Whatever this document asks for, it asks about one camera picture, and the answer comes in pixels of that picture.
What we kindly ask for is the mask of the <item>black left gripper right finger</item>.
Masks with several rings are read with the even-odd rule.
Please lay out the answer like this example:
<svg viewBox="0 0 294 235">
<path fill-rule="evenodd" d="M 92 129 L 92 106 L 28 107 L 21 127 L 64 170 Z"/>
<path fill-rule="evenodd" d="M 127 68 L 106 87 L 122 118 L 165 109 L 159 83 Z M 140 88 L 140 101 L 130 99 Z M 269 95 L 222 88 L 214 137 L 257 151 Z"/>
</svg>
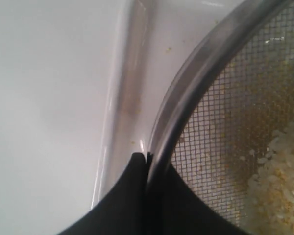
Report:
<svg viewBox="0 0 294 235">
<path fill-rule="evenodd" d="M 236 235 L 238 227 L 202 202 L 169 166 L 160 187 L 145 187 L 145 235 Z"/>
</svg>

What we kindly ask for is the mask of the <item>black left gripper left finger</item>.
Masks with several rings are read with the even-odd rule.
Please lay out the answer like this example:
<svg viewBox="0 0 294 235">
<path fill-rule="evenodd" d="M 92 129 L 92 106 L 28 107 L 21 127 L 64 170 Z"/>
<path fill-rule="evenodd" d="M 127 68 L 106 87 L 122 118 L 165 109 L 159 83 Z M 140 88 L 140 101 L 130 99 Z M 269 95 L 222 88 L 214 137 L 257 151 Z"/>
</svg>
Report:
<svg viewBox="0 0 294 235">
<path fill-rule="evenodd" d="M 125 171 L 106 196 L 62 235 L 141 235 L 146 161 L 133 153 Z"/>
</svg>

